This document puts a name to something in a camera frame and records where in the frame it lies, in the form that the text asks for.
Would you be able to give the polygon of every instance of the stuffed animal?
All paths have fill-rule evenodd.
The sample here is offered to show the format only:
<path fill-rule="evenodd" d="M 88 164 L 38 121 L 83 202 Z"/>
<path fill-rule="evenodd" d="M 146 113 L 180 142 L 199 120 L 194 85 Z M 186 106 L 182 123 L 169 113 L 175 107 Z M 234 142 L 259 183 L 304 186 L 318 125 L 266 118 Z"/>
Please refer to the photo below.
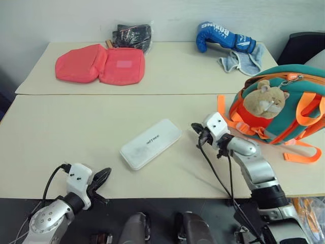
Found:
<path fill-rule="evenodd" d="M 254 116 L 271 119 L 281 112 L 288 97 L 289 93 L 283 92 L 277 86 L 270 87 L 268 80 L 261 80 L 257 90 L 244 98 L 243 105 Z"/>

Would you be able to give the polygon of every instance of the table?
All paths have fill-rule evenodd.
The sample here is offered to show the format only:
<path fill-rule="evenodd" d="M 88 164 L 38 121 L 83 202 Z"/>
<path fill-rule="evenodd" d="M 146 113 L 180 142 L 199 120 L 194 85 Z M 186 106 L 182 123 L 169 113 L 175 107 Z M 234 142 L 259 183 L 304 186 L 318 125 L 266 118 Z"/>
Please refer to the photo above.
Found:
<path fill-rule="evenodd" d="M 215 45 L 200 53 L 195 43 L 154 43 L 146 56 L 145 76 L 139 84 L 113 86 L 96 81 L 70 83 L 55 78 L 54 65 L 64 53 L 95 43 L 50 43 L 30 75 L 16 90 L 25 95 L 165 95 L 165 94 L 232 94 L 243 88 L 249 78 L 235 70 L 229 74 L 217 63 L 229 50 Z M 263 69 L 277 66 L 266 49 Z"/>
<path fill-rule="evenodd" d="M 233 98 L 226 95 L 228 107 Z M 41 198 L 51 172 L 65 161 L 85 163 L 95 171 L 111 167 L 111 176 L 99 189 L 106 198 L 226 198 L 195 147 L 198 136 L 190 127 L 215 111 L 216 95 L 18 95 L 0 126 L 0 197 Z M 163 118 L 169 118 L 183 135 L 144 168 L 132 171 L 120 148 Z M 304 141 L 324 150 L 323 131 Z M 227 159 L 217 160 L 217 152 L 204 147 L 229 186 Z M 325 194 L 324 156 L 303 165 L 283 160 L 288 146 L 263 144 L 261 148 L 289 197 Z M 233 172 L 235 196 L 250 197 L 235 163 Z M 66 176 L 60 172 L 55 177 L 49 198 L 65 194 Z"/>

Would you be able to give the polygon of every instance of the backpack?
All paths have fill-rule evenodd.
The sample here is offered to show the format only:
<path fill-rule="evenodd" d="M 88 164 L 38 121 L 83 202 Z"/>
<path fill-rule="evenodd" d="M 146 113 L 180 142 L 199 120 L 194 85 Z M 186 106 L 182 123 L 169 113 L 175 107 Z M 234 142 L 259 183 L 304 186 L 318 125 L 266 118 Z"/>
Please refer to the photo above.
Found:
<path fill-rule="evenodd" d="M 267 126 L 263 119 L 242 113 L 244 98 L 257 89 L 260 80 L 269 80 L 270 87 L 279 86 L 290 94 L 281 112 Z M 242 134 L 273 145 L 300 145 L 313 147 L 299 141 L 325 127 L 325 70 L 306 65 L 282 65 L 265 70 L 248 79 L 230 107 L 229 119 L 225 116 L 224 96 L 218 96 L 218 111 L 227 124 Z M 284 153 L 287 161 L 312 163 L 321 157 L 317 147 L 311 157 Z"/>

